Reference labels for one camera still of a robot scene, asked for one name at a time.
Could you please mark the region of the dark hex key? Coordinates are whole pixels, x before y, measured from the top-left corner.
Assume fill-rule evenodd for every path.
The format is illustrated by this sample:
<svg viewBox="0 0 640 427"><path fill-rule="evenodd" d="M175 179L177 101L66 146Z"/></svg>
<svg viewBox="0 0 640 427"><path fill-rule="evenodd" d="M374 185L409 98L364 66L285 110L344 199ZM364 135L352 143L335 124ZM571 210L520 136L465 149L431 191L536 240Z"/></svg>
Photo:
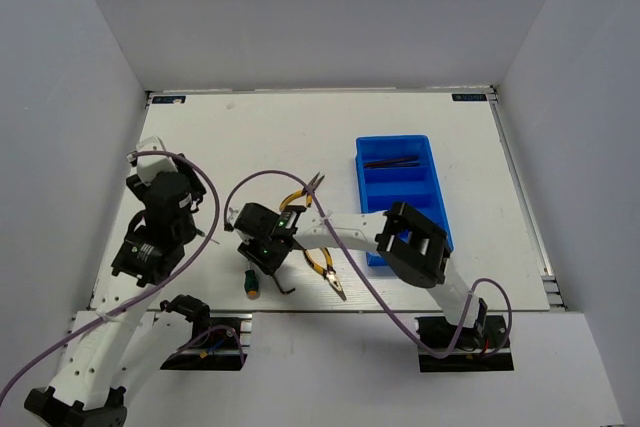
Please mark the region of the dark hex key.
<svg viewBox="0 0 640 427"><path fill-rule="evenodd" d="M277 277L276 274L272 274L271 278L273 279L278 291L282 294L282 295L290 295L291 293L293 293L296 288L295 287L291 287L288 288L286 287Z"/></svg>
<svg viewBox="0 0 640 427"><path fill-rule="evenodd" d="M371 164L371 163L387 163L387 162L419 162L419 157L414 155L414 156L405 156L405 157L399 157L399 158L390 158L390 159L379 159L379 160L375 160L375 161L369 161L366 162L364 164Z"/></svg>
<svg viewBox="0 0 640 427"><path fill-rule="evenodd" d="M421 167L420 162L387 162L387 163L367 163L364 164L365 169L397 169L397 168L413 168Z"/></svg>

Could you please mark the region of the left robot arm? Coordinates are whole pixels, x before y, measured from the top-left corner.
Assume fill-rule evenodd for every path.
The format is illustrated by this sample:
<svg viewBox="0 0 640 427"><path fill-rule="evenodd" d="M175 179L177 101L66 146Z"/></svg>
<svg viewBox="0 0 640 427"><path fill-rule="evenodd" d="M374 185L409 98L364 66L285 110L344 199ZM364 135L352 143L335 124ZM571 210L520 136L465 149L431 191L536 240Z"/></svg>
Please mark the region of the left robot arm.
<svg viewBox="0 0 640 427"><path fill-rule="evenodd" d="M66 364L24 407L46 426L121 426L148 376L182 342L205 343L211 321L200 301L179 296L138 342L132 339L151 303L200 231L194 221L206 189L194 166L156 136L136 145L127 188L143 208L130 220L95 311L98 326L80 335Z"/></svg>

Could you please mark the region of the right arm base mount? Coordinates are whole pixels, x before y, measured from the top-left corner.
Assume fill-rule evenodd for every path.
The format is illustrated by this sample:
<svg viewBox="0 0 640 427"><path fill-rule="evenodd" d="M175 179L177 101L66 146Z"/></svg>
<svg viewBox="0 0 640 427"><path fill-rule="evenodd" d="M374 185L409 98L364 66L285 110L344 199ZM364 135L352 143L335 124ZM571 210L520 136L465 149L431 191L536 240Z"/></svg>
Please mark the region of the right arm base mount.
<svg viewBox="0 0 640 427"><path fill-rule="evenodd" d="M415 318L416 334L420 340L436 351L444 351L454 334L455 326L446 322L443 316L421 316ZM436 359L423 349L418 349L419 371L421 373L471 373L506 372L514 370L514 362L507 341L498 353L495 350L506 333L503 316L489 315L484 331L474 338L463 331L453 352L445 359Z"/></svg>

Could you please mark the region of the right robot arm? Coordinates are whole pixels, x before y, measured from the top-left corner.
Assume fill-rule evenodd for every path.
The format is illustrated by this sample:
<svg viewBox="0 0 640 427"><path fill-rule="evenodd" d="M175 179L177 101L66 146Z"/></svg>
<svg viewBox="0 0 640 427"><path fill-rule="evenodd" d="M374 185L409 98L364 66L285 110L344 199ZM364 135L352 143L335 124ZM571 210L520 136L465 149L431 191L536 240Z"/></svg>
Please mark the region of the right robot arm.
<svg viewBox="0 0 640 427"><path fill-rule="evenodd" d="M452 325L457 347L479 347L488 332L486 302L457 272L447 232L405 202L386 211L329 216L304 206L275 212L247 203L229 216L226 229L241 238L238 252L266 275L273 275L294 250L376 254L398 279L429 293Z"/></svg>

